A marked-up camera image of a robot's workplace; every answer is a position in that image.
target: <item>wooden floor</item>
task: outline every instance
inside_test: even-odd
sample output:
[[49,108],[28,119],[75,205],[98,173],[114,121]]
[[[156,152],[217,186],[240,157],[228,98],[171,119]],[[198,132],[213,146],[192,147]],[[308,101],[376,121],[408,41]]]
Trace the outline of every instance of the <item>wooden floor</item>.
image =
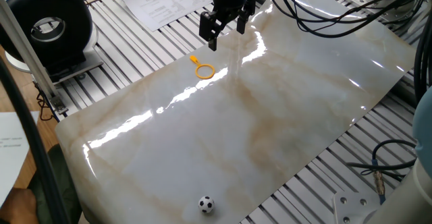
[[[5,61],[5,51],[0,47],[0,56]],[[11,72],[16,84],[21,90],[21,94],[27,102],[27,106],[31,111],[40,111],[41,108],[37,103],[38,90],[34,87],[32,82],[32,77],[30,74],[20,72],[14,69],[7,63],[9,71]],[[14,107],[9,101],[3,86],[0,84],[0,112],[14,112]],[[51,112],[49,109],[44,109],[43,118],[50,118]],[[37,126],[45,145],[45,149],[49,150],[52,146],[58,143],[57,137],[54,133],[54,128],[57,125],[55,119],[50,121],[38,120]],[[32,154],[27,154],[26,161],[21,168],[20,176],[18,177],[15,186],[16,188],[27,188],[28,183],[32,179],[34,172],[36,171],[36,166],[34,165],[34,160]]]

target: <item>small soccer ball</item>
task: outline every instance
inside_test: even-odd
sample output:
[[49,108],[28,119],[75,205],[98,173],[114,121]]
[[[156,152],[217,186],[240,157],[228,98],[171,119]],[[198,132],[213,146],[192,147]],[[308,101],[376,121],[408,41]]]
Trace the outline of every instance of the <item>small soccer ball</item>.
[[208,196],[204,196],[200,199],[198,207],[202,213],[210,213],[215,208],[215,201]]

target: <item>glossy surface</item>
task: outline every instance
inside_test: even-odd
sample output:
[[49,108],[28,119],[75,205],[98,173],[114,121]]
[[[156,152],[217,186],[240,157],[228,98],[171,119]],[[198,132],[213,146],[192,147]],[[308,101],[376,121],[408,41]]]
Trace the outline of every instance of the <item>glossy surface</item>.
[[[300,1],[329,16],[346,11]],[[214,66],[211,79],[197,78],[187,55],[57,126],[88,216],[238,223],[378,103],[414,49],[375,22],[317,38],[268,1],[244,35],[193,55]],[[211,215],[199,212],[202,196],[215,201]]]

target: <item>black cable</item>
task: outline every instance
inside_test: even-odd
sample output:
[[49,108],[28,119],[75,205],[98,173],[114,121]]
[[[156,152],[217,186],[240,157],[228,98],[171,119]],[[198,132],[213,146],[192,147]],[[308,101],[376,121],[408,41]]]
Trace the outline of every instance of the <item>black cable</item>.
[[[303,8],[301,5],[299,5],[295,0],[292,0],[293,2],[294,2],[294,9],[296,9],[296,6],[298,6],[298,7],[300,7],[300,8]],[[372,5],[372,4],[374,4],[374,3],[376,3],[376,2],[378,2],[378,1],[380,1],[380,0],[374,0],[374,1],[371,1],[371,2],[368,2],[368,3],[366,3],[366,4],[364,4],[364,5],[362,5],[362,6],[360,6],[360,7],[356,7],[356,8],[354,8],[354,9],[351,9],[350,11],[347,11],[345,14],[343,14],[343,15],[341,15],[341,16],[339,16],[339,17],[337,17],[337,18],[324,18],[324,17],[321,17],[321,16],[319,16],[319,15],[317,15],[319,18],[323,18],[323,19],[321,19],[321,21],[320,20],[304,20],[304,19],[302,19],[302,18],[299,18],[298,16],[297,16],[297,14],[296,14],[296,11],[294,11],[292,8],[291,8],[291,5],[288,3],[288,0],[283,0],[283,2],[285,3],[285,5],[287,6],[287,8],[290,10],[290,13],[291,14],[289,14],[289,13],[287,13],[286,11],[284,11],[276,2],[275,2],[275,0],[272,0],[272,2],[274,3],[274,5],[283,13],[283,14],[285,14],[286,16],[288,16],[288,17],[290,17],[290,18],[294,18],[296,21],[297,21],[297,23],[298,23],[298,26],[299,26],[299,28],[302,30],[302,31],[305,31],[305,32],[310,32],[311,34],[314,34],[315,36],[320,36],[320,37],[323,37],[323,38],[339,38],[339,37],[342,37],[342,36],[345,36],[345,35],[348,35],[348,34],[350,34],[350,33],[352,33],[352,32],[356,32],[357,30],[359,30],[359,29],[361,29],[362,27],[364,27],[364,26],[366,26],[367,24],[369,24],[369,23],[371,23],[373,20],[375,20],[376,18],[378,18],[379,16],[381,16],[382,14],[384,14],[385,12],[387,12],[388,10],[391,10],[391,9],[394,9],[394,8],[397,8],[397,7],[399,7],[399,6],[401,6],[401,4],[405,4],[405,3],[407,3],[407,2],[411,2],[411,1],[414,1],[414,0],[395,0],[394,2],[392,2],[390,5],[388,5],[385,9],[382,9],[381,11],[379,11],[379,12],[377,12],[376,14],[373,14],[373,15],[371,15],[371,16],[369,16],[369,17],[366,17],[366,18],[362,18],[362,19],[359,19],[359,20],[351,20],[351,21],[341,21],[341,19],[342,18],[344,18],[344,17],[346,17],[347,15],[349,15],[349,14],[351,14],[351,13],[354,13],[355,11],[360,11],[362,8],[364,8],[364,7],[366,7],[366,6],[368,6],[368,5]],[[304,24],[304,22],[333,22],[333,24],[330,24],[330,25],[328,25],[328,26],[325,26],[325,27],[322,27],[322,28],[318,28],[318,29],[316,29],[316,30],[311,30],[306,24]],[[318,30],[320,30],[320,29],[324,29],[324,28],[327,28],[327,27],[330,27],[330,26],[333,26],[334,24],[337,24],[337,23],[356,23],[356,22],[361,22],[361,21],[364,21],[363,23],[361,23],[360,25],[358,25],[357,27],[355,27],[355,28],[353,28],[353,29],[351,29],[351,30],[349,30],[349,31],[346,31],[346,32],[343,32],[343,33],[341,33],[341,34],[322,34],[322,33],[319,33],[319,32],[317,32]]]
[[[367,176],[367,175],[369,175],[371,173],[373,173],[373,170],[371,170],[371,169],[366,169],[366,170],[363,170],[363,171],[360,172],[360,174],[362,176]],[[384,174],[384,175],[387,175],[387,176],[389,176],[389,177],[391,177],[391,178],[393,178],[393,179],[395,179],[397,181],[402,181],[404,179],[404,177],[405,177],[404,174],[390,173],[389,171],[381,171],[381,173]]]
[[426,93],[426,75],[427,63],[424,62],[425,50],[429,50],[430,37],[432,36],[432,16],[427,18],[425,28],[421,34],[420,41],[417,45],[416,57],[414,60],[414,92],[417,102],[420,102],[423,95]]
[[377,158],[377,151],[378,151],[381,147],[385,146],[386,144],[392,144],[392,143],[404,144],[404,145],[409,146],[409,147],[412,147],[412,148],[415,148],[415,147],[416,147],[416,144],[411,143],[411,142],[408,142],[408,141],[406,141],[406,140],[385,140],[385,141],[379,143],[379,144],[378,144],[378,145],[373,149],[373,152],[372,152],[372,159],[374,160],[374,159]]
[[39,119],[42,121],[50,121],[53,119],[53,116],[51,115],[48,119],[44,119],[43,116],[43,109],[49,109],[49,107],[47,106],[45,99],[42,97],[42,94],[39,93],[38,96],[36,97],[36,100],[38,101],[39,107],[40,107],[40,114],[39,114]]
[[[45,93],[37,86],[37,84],[34,84],[34,87],[39,91],[39,94],[36,97],[36,100],[38,101],[38,104],[39,104],[39,107],[40,107],[40,115],[39,115],[40,120],[42,120],[42,121],[49,121],[49,120],[55,119],[57,122],[60,122],[59,118],[55,114],[55,111],[54,111],[53,107],[49,103],[48,98],[45,95]],[[43,116],[43,109],[50,109],[51,110],[51,114],[52,115],[50,116],[50,118],[48,118],[48,119],[42,118],[42,116]]]
[[[334,21],[338,21],[338,20],[340,20],[340,19],[346,17],[347,15],[350,15],[351,13],[354,13],[354,12],[360,11],[360,10],[363,9],[363,8],[370,8],[370,7],[368,7],[368,6],[373,5],[373,4],[375,4],[376,2],[379,2],[379,1],[382,1],[382,0],[372,0],[372,1],[370,1],[370,2],[368,2],[368,3],[366,3],[366,4],[364,4],[364,5],[361,5],[360,7],[355,7],[355,8],[353,8],[353,9],[350,9],[350,10],[347,11],[345,14],[343,14],[343,15],[341,15],[341,16],[339,16],[339,17],[336,17],[336,18],[326,18],[326,17],[320,16],[320,15],[317,15],[317,14],[315,14],[315,13],[309,11],[308,9],[304,8],[303,6],[301,6],[301,4],[299,4],[296,0],[291,0],[291,1],[293,1],[294,6],[298,6],[300,9],[304,10],[306,13],[309,13],[310,15],[315,16],[316,18],[319,18],[319,19],[320,19],[320,20],[308,20],[308,19],[298,18],[299,20],[301,20],[301,21],[303,21],[303,22],[334,22]],[[409,2],[411,2],[412,0],[400,0],[400,1],[404,1],[404,3],[400,4],[399,6],[401,6],[401,5],[405,5],[405,4],[409,3]],[[273,3],[275,4],[275,6],[276,6],[276,7],[277,7],[277,8],[278,8],[282,13],[284,13],[286,16],[288,16],[288,17],[290,17],[290,18],[294,18],[294,19],[296,19],[296,18],[293,16],[294,13],[292,13],[292,14],[288,14],[288,13],[286,13],[284,10],[282,10],[282,9],[280,8],[280,6],[275,2],[275,0],[272,0],[272,2],[273,2]],[[359,22],[367,21],[368,19],[369,19],[369,18],[361,18],[361,19],[359,19],[359,20],[348,20],[348,21],[343,21],[343,20],[342,20],[342,21],[338,21],[338,23],[348,23],[348,24],[352,24],[352,23],[359,23]]]
[[[287,6],[288,9],[290,10],[291,14],[294,14],[294,10],[291,8],[291,6],[290,6],[290,4],[288,3],[288,1],[287,1],[287,0],[283,0],[283,2],[286,4],[286,6]],[[393,8],[395,8],[395,7],[397,7],[397,6],[398,6],[398,0],[396,0],[396,1],[394,1],[393,3],[391,3],[390,5],[388,5],[386,9],[382,9],[381,11],[377,12],[376,14],[373,14],[373,15],[369,16],[367,21],[365,21],[365,22],[359,24],[358,26],[356,26],[356,27],[354,27],[354,28],[352,28],[352,29],[350,29],[350,30],[348,30],[348,31],[345,31],[345,32],[343,32],[343,33],[340,33],[340,34],[322,34],[322,33],[316,32],[317,30],[320,30],[320,29],[323,29],[323,28],[327,28],[327,27],[329,27],[329,26],[333,26],[333,25],[335,25],[338,21],[335,21],[335,22],[333,22],[333,24],[331,24],[331,25],[328,25],[328,26],[325,26],[325,27],[323,27],[323,28],[319,28],[319,29],[316,29],[316,30],[312,30],[312,29],[310,29],[310,28],[309,28],[306,24],[304,24],[303,21],[301,21],[301,20],[298,20],[298,19],[297,19],[297,22],[298,22],[298,23],[299,23],[299,24],[300,24],[300,25],[301,25],[301,26],[302,26],[302,27],[303,27],[307,32],[310,32],[311,34],[314,34],[315,36],[320,36],[320,37],[322,37],[322,38],[340,38],[340,37],[343,37],[343,36],[349,35],[349,34],[351,34],[351,33],[353,33],[353,32],[356,32],[357,30],[360,30],[361,28],[365,27],[367,24],[370,24],[374,19],[376,19],[376,18],[378,18],[380,15],[384,14],[386,11],[388,11],[388,10],[390,10],[390,9],[393,9]]]
[[47,200],[49,212],[53,223],[69,224],[70,220],[65,210],[65,205],[61,199],[59,188],[53,174],[53,168],[49,161],[41,137],[36,128],[34,120],[28,110],[26,102],[22,98],[20,90],[16,86],[5,62],[0,57],[0,81],[12,102],[16,114],[21,121],[27,141],[32,151],[34,162],[38,169],[40,180],[42,181],[43,192]]
[[[366,17],[366,18],[361,18],[361,19],[357,19],[357,20],[348,20],[348,21],[340,20],[340,19],[346,17],[347,15],[350,15],[351,13],[358,12],[361,9],[364,9],[364,8],[367,8],[367,9],[386,9],[386,7],[368,7],[370,5],[375,4],[376,2],[381,1],[381,0],[373,0],[373,1],[370,1],[370,2],[368,2],[366,4],[364,4],[364,5],[361,5],[359,7],[352,8],[352,9],[348,10],[345,14],[340,15],[339,17],[336,17],[336,18],[326,18],[326,17],[323,17],[323,16],[320,16],[320,15],[317,15],[317,14],[313,13],[312,11],[310,11],[307,8],[304,8],[303,6],[301,6],[300,4],[298,4],[298,2],[296,0],[291,0],[291,1],[294,3],[294,6],[298,6],[300,9],[302,9],[306,13],[308,13],[308,14],[310,14],[312,16],[315,16],[316,18],[321,19],[321,20],[306,20],[306,19],[299,18],[303,22],[334,22],[334,21],[337,21],[338,23],[341,23],[341,24],[354,24],[354,23],[359,23],[359,22],[367,21],[370,18]],[[411,3],[411,2],[412,2],[412,0],[407,0],[407,1],[405,1],[402,4],[400,4],[397,7],[406,5],[407,3]]]
[[392,165],[392,166],[374,166],[374,165],[368,165],[368,164],[361,164],[361,163],[346,163],[347,166],[350,167],[358,167],[358,168],[364,168],[364,169],[371,169],[371,170],[399,170],[404,169],[407,167],[414,166],[414,163],[416,160],[411,160],[406,163],[398,164],[398,165]]

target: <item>paper sheet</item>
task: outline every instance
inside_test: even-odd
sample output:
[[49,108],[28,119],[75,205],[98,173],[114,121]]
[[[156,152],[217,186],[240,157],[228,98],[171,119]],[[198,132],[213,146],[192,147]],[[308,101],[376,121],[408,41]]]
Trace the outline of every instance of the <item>paper sheet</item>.
[[[37,122],[39,112],[31,112]],[[0,207],[20,174],[26,160],[28,141],[15,112],[0,113]]]
[[150,30],[156,31],[212,0],[123,0],[130,11]]

